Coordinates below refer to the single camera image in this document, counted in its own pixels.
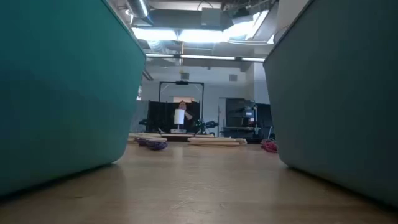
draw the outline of black frame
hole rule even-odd
[[[205,83],[200,83],[200,82],[185,82],[185,81],[175,81],[175,82],[170,82],[170,81],[160,81],[159,82],[159,99],[158,101],[160,102],[160,91],[162,89],[162,84],[163,83],[174,83],[176,85],[189,85],[189,84],[199,84],[201,85],[201,112],[200,112],[200,119],[203,121],[203,107],[204,107],[204,102],[205,102]]]

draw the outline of ceiling light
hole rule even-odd
[[[150,58],[174,58],[172,54],[146,54]]]
[[[224,36],[228,39],[230,37],[241,37],[250,32],[252,27],[253,27],[253,21],[240,22],[224,30]]]
[[[210,55],[181,55],[181,58],[213,59],[213,60],[235,60],[235,57],[210,56]]]
[[[274,37],[275,37],[275,34],[273,34],[273,35],[269,38],[269,40],[267,41],[267,44],[273,44],[273,43],[274,43]]]
[[[190,43],[219,43],[227,40],[222,31],[214,30],[183,30],[178,39]]]
[[[256,32],[259,30],[261,24],[264,22],[264,19],[266,19],[268,12],[269,12],[268,10],[264,10],[260,14],[256,13],[255,15],[253,15],[253,20],[255,22],[252,26],[252,29],[248,32],[246,40],[254,37]]]
[[[177,35],[170,29],[132,28],[137,39],[142,40],[177,40]]]
[[[264,62],[265,58],[242,58],[243,62]]]

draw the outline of metal frame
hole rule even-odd
[[[199,84],[201,85],[201,115],[200,119],[203,121],[203,107],[204,107],[204,102],[205,102],[205,83],[200,83],[200,82],[185,82],[185,81],[175,81],[175,82],[170,82],[170,81],[160,81],[159,82],[159,99],[158,101],[160,102],[160,94],[161,94],[161,89],[162,89],[162,84],[163,83],[174,83],[176,85],[189,85],[189,84]]]
[[[146,69],[144,69],[144,71],[142,72],[142,76],[145,77],[148,81],[154,81],[154,78]]]

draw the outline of white cylinder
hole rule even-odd
[[[184,124],[185,110],[175,109],[174,124]]]

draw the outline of wooden floor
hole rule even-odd
[[[259,146],[128,145],[113,166],[5,200],[0,223],[398,223],[369,200],[287,169]]]

